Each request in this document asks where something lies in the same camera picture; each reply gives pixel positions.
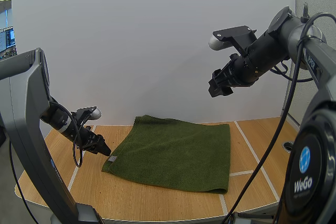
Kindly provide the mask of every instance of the gray robot arm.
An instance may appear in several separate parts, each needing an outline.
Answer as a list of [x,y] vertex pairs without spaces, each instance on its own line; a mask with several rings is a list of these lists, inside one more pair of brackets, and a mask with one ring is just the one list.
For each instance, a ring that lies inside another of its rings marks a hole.
[[308,20],[285,7],[258,39],[255,31],[242,26],[215,31],[209,42],[214,50],[234,46],[239,52],[212,74],[212,97],[230,95],[235,87],[252,86],[283,60],[297,62],[298,48],[303,43],[300,67],[309,70],[319,90],[294,142],[274,223],[336,223],[336,51],[327,45],[316,26],[305,26]]
[[[75,202],[41,134],[41,117],[52,126],[60,126],[56,119],[62,122],[66,117],[55,108],[50,111],[49,74],[44,52],[40,48],[0,60],[0,101],[0,126],[7,132],[29,178],[54,213],[54,222],[103,223],[91,206]],[[75,126],[68,123],[67,128]],[[86,137],[95,135],[86,129],[83,131],[85,141]]]

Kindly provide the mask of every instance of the white wall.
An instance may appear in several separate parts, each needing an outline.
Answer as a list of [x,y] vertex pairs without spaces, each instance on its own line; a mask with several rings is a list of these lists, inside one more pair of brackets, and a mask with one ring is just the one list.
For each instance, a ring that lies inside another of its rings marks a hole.
[[0,28],[6,28],[6,11],[0,13]]
[[[336,0],[296,0],[296,14],[302,15],[303,4],[307,2],[309,5],[309,15],[312,16],[319,12],[328,12],[336,15]],[[319,18],[314,22],[314,25],[319,27],[324,33],[327,43],[330,47],[336,49],[335,26],[330,18]],[[291,76],[293,74],[295,65],[291,65]],[[308,70],[300,70],[299,79],[310,78],[311,75]],[[301,124],[304,113],[314,95],[317,92],[317,87],[313,81],[306,83],[297,83],[293,101],[289,110],[289,114]]]
[[13,0],[18,52],[41,47],[51,93],[70,110],[98,106],[98,124],[150,114],[192,122],[279,116],[287,82],[267,73],[251,88],[211,98],[208,81],[233,49],[208,47],[214,30],[261,35],[294,0]]
[[12,9],[7,10],[7,26],[13,26],[13,12]]

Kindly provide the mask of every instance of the cable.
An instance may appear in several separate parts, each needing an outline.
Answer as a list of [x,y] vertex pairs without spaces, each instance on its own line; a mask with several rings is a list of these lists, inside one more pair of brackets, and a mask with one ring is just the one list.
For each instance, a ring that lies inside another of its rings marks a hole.
[[[72,146],[72,155],[73,155],[73,161],[75,161],[76,166],[79,168],[82,166],[83,163],[83,148],[82,148],[82,139],[80,138],[80,134],[79,134],[79,130],[77,128],[77,124],[76,121],[74,119],[74,117],[71,115],[71,113],[61,104],[59,104],[58,102],[54,102],[54,101],[49,101],[49,103],[52,103],[54,105],[56,105],[57,107],[59,107],[61,110],[63,110],[65,113],[68,114],[68,116],[70,117],[72,123],[75,125],[75,130],[76,130],[76,136],[74,138],[74,144]],[[79,157],[79,164],[77,163],[77,159],[76,159],[76,139],[78,139],[78,146],[79,146],[79,153],[80,153],[80,157]]]
[[15,168],[14,168],[14,163],[13,163],[13,157],[12,157],[12,143],[11,141],[9,140],[9,160],[10,160],[10,165],[12,167],[12,172],[13,172],[13,176],[14,176],[14,179],[15,179],[15,182],[17,184],[17,188],[19,189],[19,192],[20,192],[20,195],[21,195],[21,198],[23,200],[23,203],[25,204],[26,208],[27,208],[27,211],[29,212],[30,216],[32,217],[32,219],[34,220],[34,222],[36,224],[38,224],[37,220],[35,219],[34,215],[32,214],[32,212],[30,211],[28,205],[27,205],[27,202],[26,202],[26,199],[25,197],[23,196],[23,193],[21,191],[21,187],[19,185],[19,181],[17,180],[17,177],[16,177],[16,173],[15,173]]
[[[293,78],[290,78],[289,76],[285,75],[277,66],[274,66],[274,68],[277,70],[276,74],[279,74],[279,75],[285,77],[289,81],[293,81]],[[308,82],[308,81],[312,81],[312,80],[313,80],[313,78],[307,78],[307,79],[297,80],[297,82]]]
[[[330,17],[332,18],[335,23],[336,23],[336,17],[334,17],[332,14],[329,13],[317,13],[315,15],[313,15],[308,21],[307,23],[304,25],[302,33],[301,33],[301,37],[303,38],[304,36],[307,35],[307,32],[309,30],[309,28],[312,26],[314,20],[316,20],[319,17]],[[234,203],[234,205],[232,206],[231,210],[228,212],[228,214],[225,216],[225,218],[223,219],[223,221],[221,222],[221,224],[224,224],[225,221],[232,215],[233,211],[235,210],[235,208],[237,207],[238,203],[240,202],[240,200],[242,199],[244,193],[246,192],[247,188],[249,187],[249,185],[251,184],[251,182],[253,181],[253,179],[256,177],[258,171],[260,170],[260,168],[262,167],[262,165],[264,164],[267,156],[269,155],[269,153],[271,152],[279,134],[280,131],[283,127],[283,124],[285,123],[290,105],[292,103],[293,100],[293,96],[294,96],[294,92],[295,92],[295,87],[296,87],[296,83],[298,80],[298,76],[299,76],[299,70],[300,70],[300,63],[301,63],[301,58],[302,58],[302,54],[303,54],[303,43],[300,43],[299,48],[298,48],[298,58],[297,58],[297,62],[294,68],[294,73],[293,73],[293,79],[292,79],[292,83],[290,86],[290,90],[288,93],[288,98],[286,101],[286,105],[284,107],[284,112],[280,118],[278,127],[274,133],[274,136],[272,137],[272,140],[269,143],[269,146],[267,147],[263,157],[260,159],[260,162],[258,163],[256,169],[253,171],[253,173],[251,174],[249,180],[247,181],[247,183],[245,184],[245,186],[243,187],[242,191],[240,192],[236,202]]]
[[91,114],[88,114],[88,115],[84,118],[83,122],[80,124],[80,127],[79,127],[78,131],[80,131],[80,130],[83,128],[84,124],[87,122],[87,120],[88,120],[90,117],[91,117]]
[[[281,62],[282,66],[285,68],[285,71],[282,72],[277,66],[274,66],[275,70],[274,69],[270,69],[270,71],[272,73],[275,73],[275,74],[278,74],[280,76],[283,76],[285,77],[287,80],[289,81],[293,81],[292,78],[290,78],[289,76],[286,75],[287,71],[288,71],[288,67],[287,65],[285,65],[283,62]],[[297,80],[297,82],[308,82],[308,81],[312,81],[313,78],[307,78],[307,79],[300,79],[300,80]]]

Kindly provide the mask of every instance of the wooden table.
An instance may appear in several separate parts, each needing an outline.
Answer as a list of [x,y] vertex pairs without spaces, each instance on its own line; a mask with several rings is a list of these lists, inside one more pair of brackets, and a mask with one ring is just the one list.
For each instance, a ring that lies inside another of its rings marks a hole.
[[[92,205],[104,219],[173,221],[213,218],[227,214],[266,150],[279,118],[229,122],[231,167],[228,192],[224,195],[194,193],[142,185],[101,171],[107,157],[86,152],[83,165],[75,168],[72,143],[52,130],[45,141],[54,162],[76,202]],[[132,126],[97,126],[113,151]],[[237,211],[259,208],[279,200],[289,153],[281,146],[294,141],[297,132],[286,122],[262,170],[247,189]],[[26,200],[46,206],[25,172],[19,183]]]

